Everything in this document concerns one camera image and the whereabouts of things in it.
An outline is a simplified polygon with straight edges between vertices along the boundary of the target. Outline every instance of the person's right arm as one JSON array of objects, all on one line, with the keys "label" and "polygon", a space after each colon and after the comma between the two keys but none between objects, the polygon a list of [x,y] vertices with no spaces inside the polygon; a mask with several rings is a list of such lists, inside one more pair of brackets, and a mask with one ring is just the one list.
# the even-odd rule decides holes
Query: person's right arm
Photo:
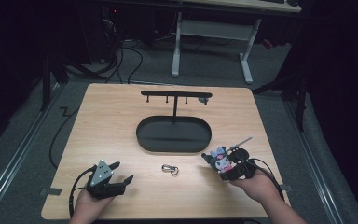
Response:
[{"label": "person's right arm", "polygon": [[250,179],[238,179],[230,182],[259,202],[274,224],[301,224],[306,221],[298,215],[280,196],[272,181],[261,171],[256,170]]}]

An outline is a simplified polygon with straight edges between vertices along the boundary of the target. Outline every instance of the gray carpet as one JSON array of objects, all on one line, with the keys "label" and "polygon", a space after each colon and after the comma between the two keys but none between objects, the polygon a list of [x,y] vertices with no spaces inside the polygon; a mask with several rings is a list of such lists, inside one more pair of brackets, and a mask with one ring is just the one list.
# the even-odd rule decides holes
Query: gray carpet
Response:
[{"label": "gray carpet", "polygon": [[[170,42],[156,44],[153,48],[142,44],[133,48],[143,56],[142,65],[131,77],[133,83],[147,81],[177,85],[255,89],[275,78],[282,60],[290,49],[290,46],[284,46],[268,50],[263,46],[255,45],[249,58],[254,84],[246,85],[235,52],[243,44],[241,42],[229,43],[223,47],[209,43],[196,50],[184,49],[182,51],[180,76],[176,78],[170,75],[173,46],[162,46],[163,44],[167,45]],[[135,43],[129,42],[126,43],[126,46],[135,46]],[[198,45],[193,43],[184,47],[195,48]],[[120,66],[119,73],[123,82],[127,82],[129,74],[138,65],[141,57],[130,49],[124,49],[123,53],[123,64]],[[90,68],[99,69],[102,66],[94,64]],[[67,220],[47,221],[41,217],[40,213],[46,199],[46,195],[41,192],[50,186],[55,174],[55,169],[48,159],[48,151],[54,135],[67,119],[62,115],[63,109],[61,107],[67,107],[67,113],[75,111],[80,106],[85,90],[91,82],[95,82],[95,80],[72,76],[65,87],[58,88],[62,92],[57,96],[57,100],[51,106],[44,122],[39,127],[34,140],[29,145],[25,160],[0,201],[0,223],[67,223]],[[111,82],[120,82],[117,74],[113,76]],[[283,182],[293,188],[293,191],[288,192],[291,205],[309,223],[330,223],[323,201],[320,199],[307,166],[301,139],[298,137],[292,118],[278,93],[278,91],[267,91],[256,95],[255,100]],[[21,144],[23,136],[26,135],[33,121],[39,115],[40,106],[41,85],[39,84],[29,100],[13,116],[10,125],[0,138],[0,174],[7,168],[11,157]],[[53,145],[52,156],[56,164],[60,160],[75,118],[76,116],[70,118],[63,126]],[[323,134],[314,117],[310,99],[307,101],[304,124],[304,134],[315,153],[318,165],[324,170],[325,179],[332,190],[332,194],[337,199],[343,223],[358,223],[358,204],[329,153],[328,146],[325,144]],[[269,223],[267,218],[256,218],[256,220],[261,223]],[[243,223],[242,220],[230,221]],[[222,220],[208,220],[208,223],[219,222],[227,223]],[[179,220],[175,223],[200,223],[200,220],[197,222]]]}]

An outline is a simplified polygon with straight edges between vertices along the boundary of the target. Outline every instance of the person's right hand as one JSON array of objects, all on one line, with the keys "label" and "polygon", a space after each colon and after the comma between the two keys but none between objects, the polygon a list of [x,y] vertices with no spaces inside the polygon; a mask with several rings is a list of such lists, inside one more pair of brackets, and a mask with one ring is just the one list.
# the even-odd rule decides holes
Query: person's right hand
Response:
[{"label": "person's right hand", "polygon": [[259,203],[281,198],[272,181],[260,170],[256,170],[252,178],[233,180],[230,181],[230,184],[243,189],[251,199]]}]

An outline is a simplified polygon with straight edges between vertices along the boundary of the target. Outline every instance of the light wood tabletop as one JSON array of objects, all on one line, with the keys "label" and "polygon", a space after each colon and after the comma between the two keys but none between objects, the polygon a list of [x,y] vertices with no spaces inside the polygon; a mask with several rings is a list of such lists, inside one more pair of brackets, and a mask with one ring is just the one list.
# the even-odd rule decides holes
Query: light wood tabletop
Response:
[{"label": "light wood tabletop", "polygon": [[[212,129],[210,144],[200,153],[149,152],[137,142],[137,125],[145,118],[172,115],[173,99],[151,96],[149,103],[141,91],[210,92],[208,104],[197,98],[178,100],[177,116],[197,117]],[[99,160],[120,161],[111,183],[134,175],[124,195],[117,196],[100,219],[150,218],[232,218],[266,217],[255,201],[239,188],[220,179],[201,157],[218,147],[231,147],[248,138],[241,147],[251,158],[268,164],[278,183],[280,173],[255,104],[245,88],[91,84],[84,96],[74,127],[62,154],[52,188],[60,195],[48,195],[42,210],[45,219],[69,219],[68,198],[76,178]],[[169,164],[179,169],[177,176],[162,172]],[[78,187],[88,180],[80,179]]]},{"label": "light wood tabletop", "polygon": [[301,11],[300,6],[292,7],[286,1],[281,3],[272,3],[261,0],[182,0],[182,2],[219,5],[225,7],[245,7],[259,10],[270,10],[279,12],[295,12]]}]

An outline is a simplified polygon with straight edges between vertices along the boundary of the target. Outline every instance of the forearm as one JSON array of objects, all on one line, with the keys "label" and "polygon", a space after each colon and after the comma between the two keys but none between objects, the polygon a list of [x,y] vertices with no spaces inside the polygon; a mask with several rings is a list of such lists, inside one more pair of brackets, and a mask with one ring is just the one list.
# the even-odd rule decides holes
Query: forearm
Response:
[{"label": "forearm", "polygon": [[269,199],[261,205],[273,224],[302,224],[306,221],[281,198]]}]

